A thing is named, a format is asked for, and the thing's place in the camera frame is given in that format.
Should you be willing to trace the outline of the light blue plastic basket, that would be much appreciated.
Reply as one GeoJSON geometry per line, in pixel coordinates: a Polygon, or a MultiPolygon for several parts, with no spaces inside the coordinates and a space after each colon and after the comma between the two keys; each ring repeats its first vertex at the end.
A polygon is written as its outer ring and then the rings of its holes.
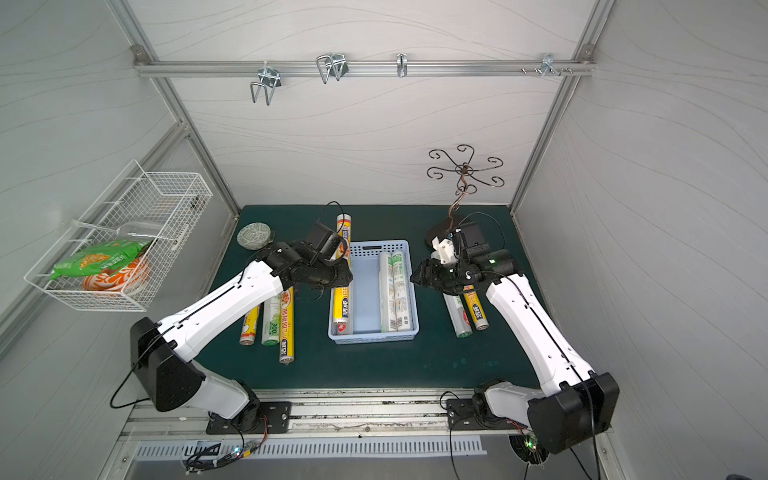
{"type": "Polygon", "coordinates": [[[352,332],[338,334],[329,313],[328,338],[336,345],[370,344],[413,340],[420,324],[415,286],[406,280],[407,304],[411,314],[411,329],[406,331],[381,330],[379,256],[400,251],[404,257],[405,276],[412,274],[410,247],[407,240],[353,241],[350,244],[352,332]]]}

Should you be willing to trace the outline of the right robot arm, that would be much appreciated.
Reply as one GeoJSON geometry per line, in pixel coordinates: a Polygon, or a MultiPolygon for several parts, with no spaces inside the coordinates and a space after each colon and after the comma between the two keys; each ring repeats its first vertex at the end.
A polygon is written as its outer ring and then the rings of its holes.
{"type": "Polygon", "coordinates": [[[618,383],[609,373],[596,373],[572,348],[508,251],[465,256],[448,264],[429,258],[419,264],[411,282],[453,296],[484,294],[517,338],[539,387],[524,388],[508,381],[488,386],[481,397],[493,416],[517,421],[523,414],[523,424],[552,454],[611,426],[620,395],[618,383]]]}

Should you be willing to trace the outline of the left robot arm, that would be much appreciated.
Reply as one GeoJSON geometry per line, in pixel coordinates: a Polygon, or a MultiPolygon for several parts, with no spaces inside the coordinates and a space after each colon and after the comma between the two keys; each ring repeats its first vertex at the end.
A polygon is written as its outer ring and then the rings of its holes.
{"type": "Polygon", "coordinates": [[[256,417],[260,400],[243,383],[196,362],[202,350],[253,308],[297,284],[348,286],[348,262],[279,242],[253,255],[231,280],[158,322],[144,317],[130,329],[131,370],[159,412],[182,407],[225,420],[256,417]]]}

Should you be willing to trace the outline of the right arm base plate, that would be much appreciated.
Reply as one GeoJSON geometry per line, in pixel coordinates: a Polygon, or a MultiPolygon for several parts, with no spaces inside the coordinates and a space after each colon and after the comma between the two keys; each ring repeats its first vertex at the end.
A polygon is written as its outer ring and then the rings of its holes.
{"type": "Polygon", "coordinates": [[[527,425],[493,415],[481,401],[466,398],[441,400],[448,427],[453,431],[511,430],[526,433],[527,425]]]}

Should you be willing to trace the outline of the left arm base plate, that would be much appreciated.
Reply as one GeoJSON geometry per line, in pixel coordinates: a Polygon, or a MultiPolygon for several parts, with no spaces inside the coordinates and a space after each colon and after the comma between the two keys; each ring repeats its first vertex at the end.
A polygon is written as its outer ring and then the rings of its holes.
{"type": "Polygon", "coordinates": [[[288,431],[293,404],[289,401],[261,402],[249,405],[233,419],[210,413],[205,433],[208,435],[283,434],[288,431]]]}

